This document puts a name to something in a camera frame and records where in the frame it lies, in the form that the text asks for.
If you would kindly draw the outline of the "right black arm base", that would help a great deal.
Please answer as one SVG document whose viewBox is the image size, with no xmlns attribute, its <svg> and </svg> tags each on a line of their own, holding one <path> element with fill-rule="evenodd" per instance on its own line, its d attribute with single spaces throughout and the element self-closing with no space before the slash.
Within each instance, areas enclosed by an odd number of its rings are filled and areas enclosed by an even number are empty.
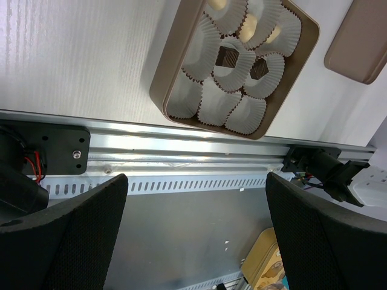
<svg viewBox="0 0 387 290">
<path fill-rule="evenodd" d="M 338 160 L 341 150 L 335 147 L 291 146 L 283 160 L 282 172 L 313 175 L 321 182 L 333 176 L 343 163 Z"/>
</svg>

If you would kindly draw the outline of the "white shell chocolate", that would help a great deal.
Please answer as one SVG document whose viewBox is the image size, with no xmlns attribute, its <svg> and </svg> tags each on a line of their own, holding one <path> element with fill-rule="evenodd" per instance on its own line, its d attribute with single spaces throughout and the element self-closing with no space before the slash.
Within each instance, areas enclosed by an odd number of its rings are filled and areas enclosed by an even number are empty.
<svg viewBox="0 0 387 290">
<path fill-rule="evenodd" d="M 247 43 L 254 36 L 257 24 L 258 20 L 256 16 L 247 13 L 239 31 L 239 39 L 242 43 Z"/>
<path fill-rule="evenodd" d="M 281 33 L 281 27 L 280 26 L 275 26 L 274 30 L 272 33 L 269 35 L 269 37 L 266 40 L 266 44 L 272 43 Z"/>
<path fill-rule="evenodd" d="M 215 11 L 222 10 L 227 6 L 227 0 L 208 0 L 207 3 Z"/>
</svg>

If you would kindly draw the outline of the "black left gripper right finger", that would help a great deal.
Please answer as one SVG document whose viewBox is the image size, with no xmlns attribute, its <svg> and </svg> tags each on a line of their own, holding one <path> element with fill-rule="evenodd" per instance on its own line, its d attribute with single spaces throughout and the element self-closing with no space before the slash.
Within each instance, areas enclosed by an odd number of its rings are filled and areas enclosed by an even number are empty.
<svg viewBox="0 0 387 290">
<path fill-rule="evenodd" d="M 290 289 L 386 289 L 386 222 L 275 173 L 265 192 Z"/>
</svg>

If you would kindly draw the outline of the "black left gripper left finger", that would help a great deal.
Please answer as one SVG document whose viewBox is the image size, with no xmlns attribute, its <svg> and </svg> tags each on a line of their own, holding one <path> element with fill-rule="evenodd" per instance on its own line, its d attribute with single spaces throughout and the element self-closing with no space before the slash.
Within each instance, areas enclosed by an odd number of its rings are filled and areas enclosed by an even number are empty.
<svg viewBox="0 0 387 290">
<path fill-rule="evenodd" d="M 120 174 L 1 224 L 1 289 L 103 289 L 127 194 Z"/>
</svg>

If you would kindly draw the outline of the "dark square chocolate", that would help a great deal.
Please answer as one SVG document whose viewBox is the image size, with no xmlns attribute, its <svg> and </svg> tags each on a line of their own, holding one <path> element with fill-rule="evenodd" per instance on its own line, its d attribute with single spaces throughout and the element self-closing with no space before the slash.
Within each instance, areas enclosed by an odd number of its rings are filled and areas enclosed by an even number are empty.
<svg viewBox="0 0 387 290">
<path fill-rule="evenodd" d="M 215 65 L 226 68 L 234 68 L 238 61 L 238 57 L 239 52 L 236 49 L 220 46 Z"/>
</svg>

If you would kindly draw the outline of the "white shell chocolate top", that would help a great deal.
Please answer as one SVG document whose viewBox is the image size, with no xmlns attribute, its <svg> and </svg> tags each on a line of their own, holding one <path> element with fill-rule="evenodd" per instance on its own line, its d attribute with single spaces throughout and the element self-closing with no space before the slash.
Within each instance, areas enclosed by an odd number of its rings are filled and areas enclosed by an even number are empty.
<svg viewBox="0 0 387 290">
<path fill-rule="evenodd" d="M 207 3 L 215 11 L 222 10 L 227 6 L 227 0 L 208 0 Z"/>
</svg>

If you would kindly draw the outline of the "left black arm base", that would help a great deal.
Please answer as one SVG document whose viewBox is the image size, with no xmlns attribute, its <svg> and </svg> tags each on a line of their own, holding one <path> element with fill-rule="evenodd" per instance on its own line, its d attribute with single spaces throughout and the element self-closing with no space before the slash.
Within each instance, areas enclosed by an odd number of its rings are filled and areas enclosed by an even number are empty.
<svg viewBox="0 0 387 290">
<path fill-rule="evenodd" d="M 91 134 L 86 127 L 1 120 L 1 162 L 25 175 L 81 175 Z"/>
</svg>

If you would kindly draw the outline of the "gold square chocolate tin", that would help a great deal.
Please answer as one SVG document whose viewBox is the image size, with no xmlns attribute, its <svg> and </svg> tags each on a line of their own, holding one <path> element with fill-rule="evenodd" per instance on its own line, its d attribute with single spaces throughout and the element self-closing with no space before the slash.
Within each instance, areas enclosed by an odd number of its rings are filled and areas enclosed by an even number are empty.
<svg viewBox="0 0 387 290">
<path fill-rule="evenodd" d="M 308 63 L 308 59 L 319 39 L 319 24 L 310 16 L 304 5 L 301 4 L 301 1 L 283 2 L 287 9 L 301 19 L 302 31 L 299 45 L 293 55 L 285 61 L 284 78 L 267 100 L 267 111 L 260 127 L 250 135 L 241 135 L 225 128 L 202 124 L 197 117 L 179 120 L 167 114 L 167 103 L 169 102 L 178 73 L 181 72 L 183 59 L 194 38 L 194 32 L 197 30 L 200 17 L 204 16 L 205 4 L 205 1 L 180 2 L 150 86 L 150 98 L 164 117 L 176 124 L 209 132 L 258 140 L 267 135 L 272 122 L 280 115 L 281 107 L 288 100 L 296 100 L 295 96 L 299 94 L 302 77 L 305 72 L 304 66 Z"/>
</svg>

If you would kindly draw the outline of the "dark square chocolate corner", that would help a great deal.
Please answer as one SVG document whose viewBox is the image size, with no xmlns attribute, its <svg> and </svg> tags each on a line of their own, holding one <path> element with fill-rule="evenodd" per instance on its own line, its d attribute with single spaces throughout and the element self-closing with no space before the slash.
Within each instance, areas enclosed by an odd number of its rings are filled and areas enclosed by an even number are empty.
<svg viewBox="0 0 387 290">
<path fill-rule="evenodd" d="M 250 77 L 253 80 L 259 80 L 268 74 L 268 72 L 269 69 L 266 60 L 264 58 L 258 58 L 250 70 Z"/>
</svg>

